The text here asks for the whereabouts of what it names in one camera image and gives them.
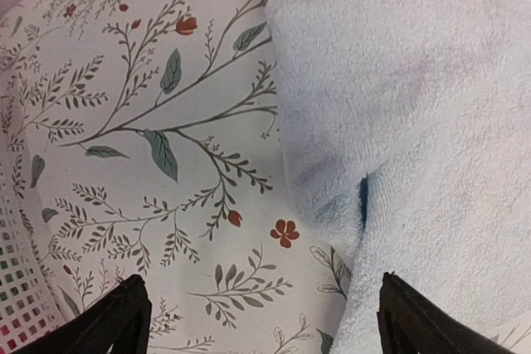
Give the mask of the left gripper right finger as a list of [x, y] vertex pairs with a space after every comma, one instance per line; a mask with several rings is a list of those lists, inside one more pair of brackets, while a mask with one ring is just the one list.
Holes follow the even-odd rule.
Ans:
[[379, 292], [378, 330], [384, 354], [510, 354], [457, 322], [394, 273]]

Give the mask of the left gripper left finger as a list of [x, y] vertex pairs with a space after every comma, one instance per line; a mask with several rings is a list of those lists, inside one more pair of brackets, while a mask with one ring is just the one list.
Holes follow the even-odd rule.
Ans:
[[79, 317], [17, 350], [18, 353], [128, 353], [148, 351], [150, 300], [133, 274]]

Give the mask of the light blue towel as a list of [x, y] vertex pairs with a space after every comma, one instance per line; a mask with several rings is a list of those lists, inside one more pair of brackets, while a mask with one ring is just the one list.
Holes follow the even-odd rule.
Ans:
[[530, 309], [530, 0], [269, 0], [285, 180], [350, 268], [335, 353], [378, 353], [385, 273], [490, 335]]

